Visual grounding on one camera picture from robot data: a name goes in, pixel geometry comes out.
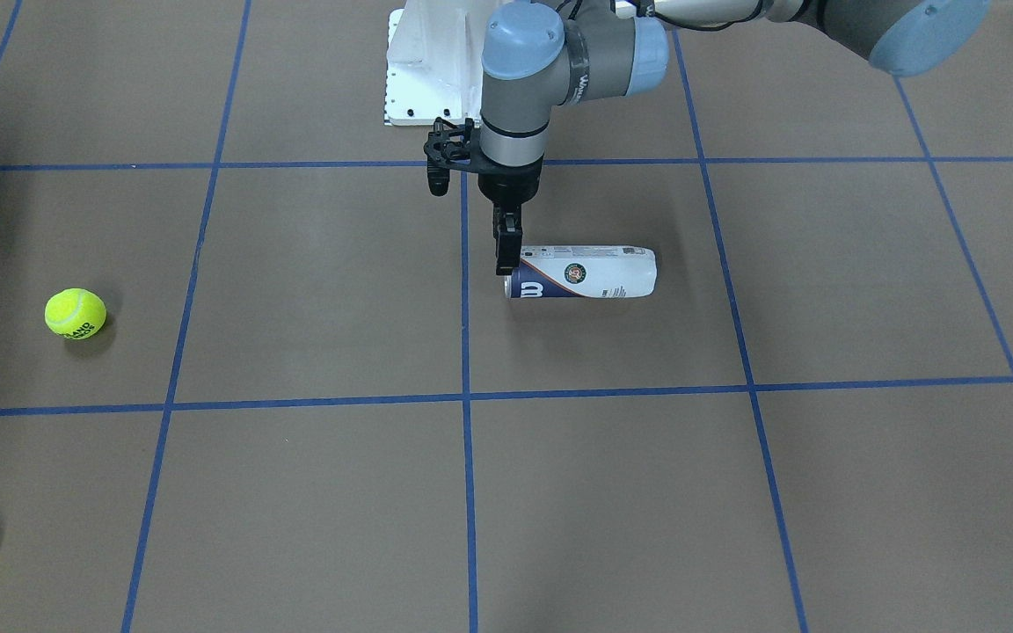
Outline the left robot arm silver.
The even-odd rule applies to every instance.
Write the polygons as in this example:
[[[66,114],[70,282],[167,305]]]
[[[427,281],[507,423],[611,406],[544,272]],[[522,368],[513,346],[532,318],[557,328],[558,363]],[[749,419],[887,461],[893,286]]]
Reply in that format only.
[[[568,12],[512,1],[492,12],[482,51],[478,178],[493,206],[495,272],[521,261],[521,208],[537,193],[552,109],[658,87],[671,31],[724,31],[761,18],[801,23],[890,76],[935,68],[972,38],[987,1],[637,1],[629,18],[611,1]]]

